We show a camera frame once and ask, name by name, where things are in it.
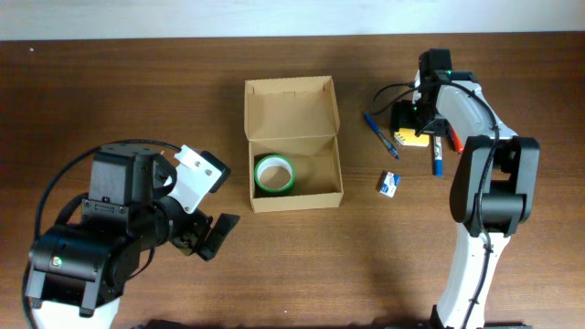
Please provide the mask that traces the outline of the yellow sticky note pad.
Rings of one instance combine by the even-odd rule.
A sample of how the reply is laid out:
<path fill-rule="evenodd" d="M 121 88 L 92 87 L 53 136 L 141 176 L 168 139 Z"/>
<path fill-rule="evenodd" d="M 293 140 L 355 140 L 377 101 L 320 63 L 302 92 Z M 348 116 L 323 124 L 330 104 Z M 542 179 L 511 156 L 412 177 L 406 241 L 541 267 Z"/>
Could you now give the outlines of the yellow sticky note pad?
<path fill-rule="evenodd" d="M 417 136 L 414 129 L 400 128 L 393 135 L 396 142 L 402 146 L 427 147 L 430 144 L 428 135 Z"/>

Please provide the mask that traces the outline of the red utility knife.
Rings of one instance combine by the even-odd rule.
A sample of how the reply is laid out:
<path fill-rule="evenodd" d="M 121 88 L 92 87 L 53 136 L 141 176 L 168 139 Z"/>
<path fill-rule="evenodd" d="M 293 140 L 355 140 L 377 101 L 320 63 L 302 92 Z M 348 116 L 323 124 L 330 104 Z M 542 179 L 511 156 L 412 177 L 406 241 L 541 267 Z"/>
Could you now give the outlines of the red utility knife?
<path fill-rule="evenodd" d="M 449 136 L 452 140 L 453 150 L 457 154 L 462 154 L 463 150 L 464 150 L 464 145 L 463 145 L 461 139 L 458 137 L 457 133 L 454 131 L 454 129 L 451 126 L 449 127 Z"/>

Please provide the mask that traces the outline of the brown cardboard box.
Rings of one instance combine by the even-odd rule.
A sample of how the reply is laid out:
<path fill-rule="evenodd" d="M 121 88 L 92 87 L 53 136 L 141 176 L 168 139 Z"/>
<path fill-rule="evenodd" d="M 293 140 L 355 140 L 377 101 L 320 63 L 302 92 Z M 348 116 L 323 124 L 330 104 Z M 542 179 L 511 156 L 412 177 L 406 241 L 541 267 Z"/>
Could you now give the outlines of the brown cardboard box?
<path fill-rule="evenodd" d="M 339 128 L 332 77 L 247 80 L 244 132 L 252 210 L 262 213 L 339 207 L 344 196 Z M 268 196 L 255 183 L 255 165 L 270 154 L 281 154 L 294 166 L 295 183 L 288 195 Z"/>

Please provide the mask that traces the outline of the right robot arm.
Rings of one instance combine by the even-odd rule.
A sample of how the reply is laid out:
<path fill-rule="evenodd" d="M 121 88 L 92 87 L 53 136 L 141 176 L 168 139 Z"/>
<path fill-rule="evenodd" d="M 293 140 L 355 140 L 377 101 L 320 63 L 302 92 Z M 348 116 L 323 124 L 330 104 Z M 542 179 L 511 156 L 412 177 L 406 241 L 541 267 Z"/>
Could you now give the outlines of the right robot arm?
<path fill-rule="evenodd" d="M 463 144 L 449 198 L 457 227 L 452 266 L 423 327 L 482 328 L 497 262 L 532 212 L 540 147 L 498 118 L 474 74 L 453 69 L 447 48 L 423 52 L 408 87 L 410 100 L 400 95 L 392 102 L 389 129 L 454 134 Z"/>

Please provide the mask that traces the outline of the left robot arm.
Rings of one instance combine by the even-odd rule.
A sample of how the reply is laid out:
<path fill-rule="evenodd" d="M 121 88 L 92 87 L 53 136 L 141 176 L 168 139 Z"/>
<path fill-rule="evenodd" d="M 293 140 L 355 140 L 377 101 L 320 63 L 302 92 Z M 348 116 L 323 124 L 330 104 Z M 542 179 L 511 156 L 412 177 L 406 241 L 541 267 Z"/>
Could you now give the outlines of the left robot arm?
<path fill-rule="evenodd" d="M 208 151 L 172 145 L 172 165 L 155 140 L 96 146 L 66 164 L 61 178 L 92 159 L 88 191 L 73 197 L 46 231 L 34 229 L 22 283 L 31 328 L 108 328 L 126 282 L 144 271 L 143 252 L 166 243 L 189 257 L 214 259 L 239 216 L 199 209 L 228 179 L 229 167 Z"/>

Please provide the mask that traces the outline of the green tape roll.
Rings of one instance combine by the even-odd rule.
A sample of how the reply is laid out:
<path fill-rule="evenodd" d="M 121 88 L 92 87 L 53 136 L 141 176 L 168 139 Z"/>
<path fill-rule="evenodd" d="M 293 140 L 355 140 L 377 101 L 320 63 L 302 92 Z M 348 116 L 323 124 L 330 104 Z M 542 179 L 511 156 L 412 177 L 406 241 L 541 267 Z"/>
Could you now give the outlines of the green tape roll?
<path fill-rule="evenodd" d="M 268 196 L 288 195 L 295 183 L 292 162 L 281 154 L 270 154 L 260 159 L 254 168 L 257 187 Z"/>

